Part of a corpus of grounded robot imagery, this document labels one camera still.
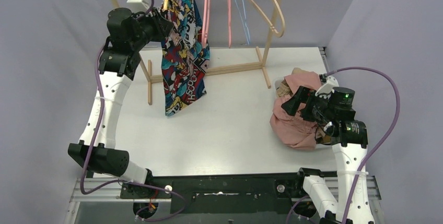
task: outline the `wall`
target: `wall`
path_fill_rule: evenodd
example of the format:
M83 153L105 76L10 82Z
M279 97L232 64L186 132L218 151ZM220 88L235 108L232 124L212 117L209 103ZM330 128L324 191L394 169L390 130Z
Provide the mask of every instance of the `wall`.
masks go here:
M1 223L62 223L95 94L96 0L0 0Z
M441 0L353 0L327 48L332 69L367 66L397 83L397 127L369 161L377 177L386 223L442 223ZM371 146L388 129L395 100L383 78L347 71L342 86L356 90L357 119Z
M106 13L113 9L110 0L98 0ZM204 0L196 0L202 13ZM256 0L271 17L271 0ZM274 46L326 46L331 40L340 21L352 0L282 0L282 10L286 20L286 32L280 39L274 39ZM162 0L156 0L159 6ZM245 44L246 39L234 0L232 2L232 42ZM227 46L228 20L227 1L212 0L209 23L209 42L212 46ZM264 45L267 24L253 6L246 1L248 24L253 45Z

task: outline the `wooden rack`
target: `wooden rack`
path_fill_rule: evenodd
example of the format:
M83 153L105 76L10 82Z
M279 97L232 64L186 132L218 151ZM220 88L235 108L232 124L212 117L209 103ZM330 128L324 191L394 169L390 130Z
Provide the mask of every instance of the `wooden rack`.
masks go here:
M267 74L265 66L266 66L266 61L267 61L269 49L271 47L272 36L274 35L277 38L282 37L285 32L285 28L286 28L285 18L283 17L283 13L282 13L282 10L279 5L281 0L271 0L274 3L274 10L272 12L271 18L269 18L264 13L264 11L260 8L260 6L254 0L249 0L249 1L254 6L254 8L259 12L259 14L263 17L265 22L269 25L269 31L267 34L266 45L265 45L265 49L263 51L263 54L261 53L260 49L257 46L255 48L255 51L257 52L257 57L258 57L257 62L208 68L208 70L206 71L206 75L229 74L229 73L235 73L235 72L261 69L263 72L263 76L264 76L267 87L271 88L271 81L269 79L269 76ZM117 0L111 0L111 2L115 8L119 7L119 3ZM277 30L276 26L275 26L275 24L277 22L277 18L279 18L282 23L282 27L281 27L280 31ZM157 83L157 82L162 82L163 77L162 77L162 75L153 75L151 60L148 60L147 67L146 67L145 63L143 62L143 60L141 60L140 64L143 69L143 73L145 74L146 80L148 82L148 103L149 103L149 105L152 105L152 84Z

